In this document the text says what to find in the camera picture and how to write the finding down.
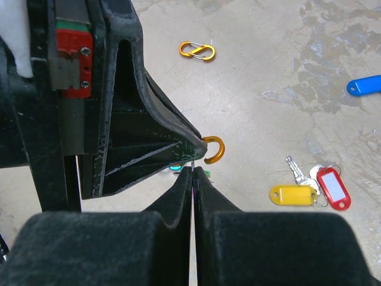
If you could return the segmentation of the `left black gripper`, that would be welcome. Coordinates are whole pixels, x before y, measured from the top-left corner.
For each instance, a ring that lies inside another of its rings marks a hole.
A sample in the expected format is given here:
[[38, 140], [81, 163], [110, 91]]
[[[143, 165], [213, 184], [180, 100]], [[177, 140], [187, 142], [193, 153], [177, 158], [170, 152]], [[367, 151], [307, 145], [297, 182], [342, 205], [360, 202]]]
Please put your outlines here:
[[[89, 16], [95, 56], [85, 65], [89, 98], [69, 97], [52, 84], [51, 68], [58, 56], [56, 31], [70, 24], [60, 12]], [[102, 104], [100, 55], [105, 50], [105, 24], [98, 1], [27, 1], [30, 63], [33, 76], [17, 74], [15, 58], [1, 44], [1, 167], [29, 166], [44, 211], [74, 211], [80, 206], [76, 157], [91, 177], [98, 152]]]

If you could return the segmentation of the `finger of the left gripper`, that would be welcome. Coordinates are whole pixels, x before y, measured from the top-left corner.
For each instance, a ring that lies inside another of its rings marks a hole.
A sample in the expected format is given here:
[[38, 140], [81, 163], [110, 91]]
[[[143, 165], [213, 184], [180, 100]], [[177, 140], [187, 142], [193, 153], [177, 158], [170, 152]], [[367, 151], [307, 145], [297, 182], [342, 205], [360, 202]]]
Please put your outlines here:
[[92, 25], [92, 94], [85, 100], [84, 200], [107, 197], [207, 145], [145, 68], [143, 30], [130, 1], [87, 1]]

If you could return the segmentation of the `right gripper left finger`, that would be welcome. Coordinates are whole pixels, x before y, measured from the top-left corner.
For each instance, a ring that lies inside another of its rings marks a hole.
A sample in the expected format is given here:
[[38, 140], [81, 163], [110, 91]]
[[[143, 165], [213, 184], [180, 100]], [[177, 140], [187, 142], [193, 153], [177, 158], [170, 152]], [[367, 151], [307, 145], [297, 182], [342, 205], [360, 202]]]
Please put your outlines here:
[[22, 227], [2, 285], [188, 285], [192, 170], [141, 212], [44, 212]]

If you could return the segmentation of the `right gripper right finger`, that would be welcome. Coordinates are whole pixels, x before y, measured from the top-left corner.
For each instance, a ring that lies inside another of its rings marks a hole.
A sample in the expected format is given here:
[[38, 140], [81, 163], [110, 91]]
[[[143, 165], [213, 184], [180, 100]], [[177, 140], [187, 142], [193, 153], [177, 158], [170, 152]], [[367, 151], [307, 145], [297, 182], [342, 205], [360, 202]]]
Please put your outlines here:
[[193, 171], [199, 285], [379, 285], [344, 218], [244, 212]]

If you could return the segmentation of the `orange S carabiner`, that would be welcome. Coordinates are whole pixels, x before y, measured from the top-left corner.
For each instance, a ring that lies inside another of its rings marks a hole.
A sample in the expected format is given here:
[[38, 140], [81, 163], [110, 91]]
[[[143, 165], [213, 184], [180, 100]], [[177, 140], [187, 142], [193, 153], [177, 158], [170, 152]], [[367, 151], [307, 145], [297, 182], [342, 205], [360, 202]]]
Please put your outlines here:
[[224, 144], [224, 141], [218, 136], [205, 136], [202, 138], [202, 140], [207, 145], [210, 145], [210, 144], [214, 145], [214, 153], [204, 158], [204, 163], [215, 164], [218, 161], [220, 161], [223, 158], [226, 151], [226, 146]]
[[181, 56], [186, 58], [211, 61], [216, 55], [216, 50], [211, 45], [186, 41], [179, 45], [179, 53]]

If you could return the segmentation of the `yellow key tag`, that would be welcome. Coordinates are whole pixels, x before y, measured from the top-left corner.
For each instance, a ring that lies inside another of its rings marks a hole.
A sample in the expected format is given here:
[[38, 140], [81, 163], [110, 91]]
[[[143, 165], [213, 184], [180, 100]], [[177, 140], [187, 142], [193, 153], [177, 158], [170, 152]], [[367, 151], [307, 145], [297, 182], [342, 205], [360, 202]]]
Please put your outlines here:
[[317, 193], [309, 185], [277, 185], [272, 187], [269, 196], [278, 206], [310, 206]]

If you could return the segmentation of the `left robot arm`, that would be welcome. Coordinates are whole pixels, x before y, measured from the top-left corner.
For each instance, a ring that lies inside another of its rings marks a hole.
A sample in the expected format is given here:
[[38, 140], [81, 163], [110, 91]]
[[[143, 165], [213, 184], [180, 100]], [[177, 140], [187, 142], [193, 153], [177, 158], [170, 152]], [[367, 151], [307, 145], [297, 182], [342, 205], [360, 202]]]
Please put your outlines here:
[[146, 71], [130, 1], [1, 2], [1, 167], [30, 167], [43, 211], [206, 152]]

